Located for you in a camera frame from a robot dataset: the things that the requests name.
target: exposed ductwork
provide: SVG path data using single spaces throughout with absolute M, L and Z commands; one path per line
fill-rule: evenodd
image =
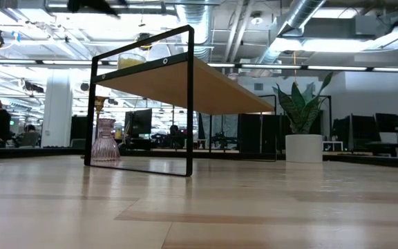
M 225 54 L 222 59 L 222 62 L 227 62 L 228 60 L 229 52 L 231 50 L 231 46 L 233 45 L 234 36 L 236 35 L 236 29 L 239 24 L 240 14 L 242 13 L 243 2 L 244 2 L 243 0 L 238 0 L 238 5 L 236 6 L 236 10 L 234 11 L 233 24 L 231 25 L 227 45 L 225 46 Z
M 302 29 L 326 0 L 294 0 L 287 13 L 287 24 L 293 29 Z
M 194 28 L 194 43 L 208 44 L 211 25 L 211 7 L 204 5 L 178 6 L 178 15 L 181 20 Z M 209 48 L 194 48 L 194 56 L 205 62 L 209 61 Z
M 281 54 L 281 51 L 276 51 L 272 48 L 272 44 L 277 36 L 283 33 L 294 36 L 302 35 L 305 24 L 325 2 L 326 0 L 294 0 L 290 6 L 290 11 L 284 17 L 274 20 L 274 29 L 271 33 L 272 37 L 270 37 L 271 44 L 257 63 L 273 64 Z M 250 75 L 260 77 L 263 71 L 255 70 Z
M 254 2 L 255 2 L 254 0 L 248 0 L 247 7 L 245 9 L 245 16 L 242 20 L 242 24 L 240 25 L 240 30 L 238 31 L 238 36 L 236 38 L 236 41 L 234 42 L 234 48 L 233 48 L 233 51 L 231 52 L 231 56 L 229 58 L 230 62 L 234 62 L 234 60 L 236 59 L 236 55 L 238 53 L 240 43 L 242 41 L 245 29 L 247 27 L 249 18 L 252 13 Z

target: pink glass vase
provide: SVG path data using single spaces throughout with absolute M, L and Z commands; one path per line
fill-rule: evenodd
M 91 149 L 92 160 L 106 162 L 120 159 L 116 141 L 111 136 L 115 121 L 110 118 L 100 118 L 97 121 L 98 137 Z

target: desk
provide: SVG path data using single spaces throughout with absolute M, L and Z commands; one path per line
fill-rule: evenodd
M 322 142 L 322 149 L 324 151 L 326 151 L 325 150 L 325 145 L 332 145 L 332 149 L 329 150 L 329 151 L 336 151 L 336 149 L 335 149 L 335 145 L 336 144 L 340 145 L 341 151 L 343 151 L 343 142 L 342 141 L 323 141 Z
M 398 143 L 391 142 L 369 142 L 366 144 L 373 155 L 390 154 L 391 157 L 397 157 Z

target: wooden floor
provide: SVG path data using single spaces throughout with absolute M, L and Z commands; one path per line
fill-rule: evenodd
M 398 169 L 195 164 L 180 178 L 79 156 L 0 160 L 0 248 L 398 249 Z

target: ceiling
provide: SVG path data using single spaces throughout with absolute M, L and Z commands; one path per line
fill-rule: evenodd
M 26 4 L 27 1 L 19 1 L 19 4 Z M 121 19 L 85 12 L 72 14 L 65 11 L 66 1 L 50 0 L 49 7 L 53 8 L 0 8 L 0 30 L 3 31 L 4 45 L 0 48 L 0 59 L 53 59 L 53 60 L 90 60 L 93 56 L 133 43 L 140 33 L 151 33 L 152 35 L 162 33 L 166 30 L 185 25 L 188 21 L 179 16 L 169 15 L 172 12 L 179 12 L 182 8 L 174 3 L 199 3 L 205 4 L 210 9 L 210 22 L 206 31 L 197 29 L 196 38 L 208 32 L 208 42 L 198 46 L 209 50 L 209 62 L 224 62 L 225 50 L 231 34 L 231 25 L 238 21 L 238 34 L 241 32 L 241 24 L 245 15 L 242 13 L 239 20 L 234 20 L 237 0 L 177 0 L 165 1 L 167 5 L 166 15 L 152 13 L 152 6 L 157 3 L 142 3 L 131 0 L 132 8 L 127 10 L 134 14 L 121 14 Z M 257 12 L 262 19 L 260 24 L 253 24 L 252 18 L 248 22 L 241 36 L 241 43 L 235 51 L 236 62 L 255 63 L 256 60 L 269 48 L 273 42 L 271 30 L 276 17 L 287 13 L 291 1 L 255 1 L 251 13 Z M 357 16 L 375 17 L 386 22 L 386 15 L 395 17 L 398 15 L 398 1 L 353 1 L 353 0 L 328 0 L 322 8 L 317 10 L 313 19 L 349 19 Z M 185 39 L 173 37 L 166 41 L 155 44 L 144 56 L 147 60 L 167 57 L 174 53 L 180 53 L 185 49 Z M 295 53 L 283 51 L 277 58 L 276 63 L 282 64 L 315 64 L 315 65 L 336 65 L 336 66 L 398 66 L 398 50 L 379 51 L 373 53 L 328 53 L 323 51 L 298 50 Z M 33 84 L 41 86 L 46 91 L 46 83 L 49 71 L 48 67 L 36 66 L 6 66 L 0 65 L 0 98 L 8 105 L 16 107 L 17 113 L 37 116 L 40 118 L 44 110 L 44 94 L 34 93 L 35 98 L 29 97 L 32 93 L 19 87 L 19 80 L 25 79 Z M 90 78 L 89 66 L 85 68 L 72 68 L 72 83 L 74 84 L 75 101 L 74 114 L 84 114 L 87 106 L 87 92 L 80 90 L 80 84 L 88 82 Z M 114 69 L 101 69 L 99 73 L 105 73 Z M 282 75 L 273 77 L 288 77 L 293 72 L 283 72 Z M 166 116 L 171 115 L 170 106 L 146 101 L 135 102 L 137 96 L 125 93 L 112 92 L 115 98 L 121 100 L 117 106 L 112 105 L 111 110 L 117 108 L 117 112 L 123 115 L 123 109 L 160 107 L 167 108 Z

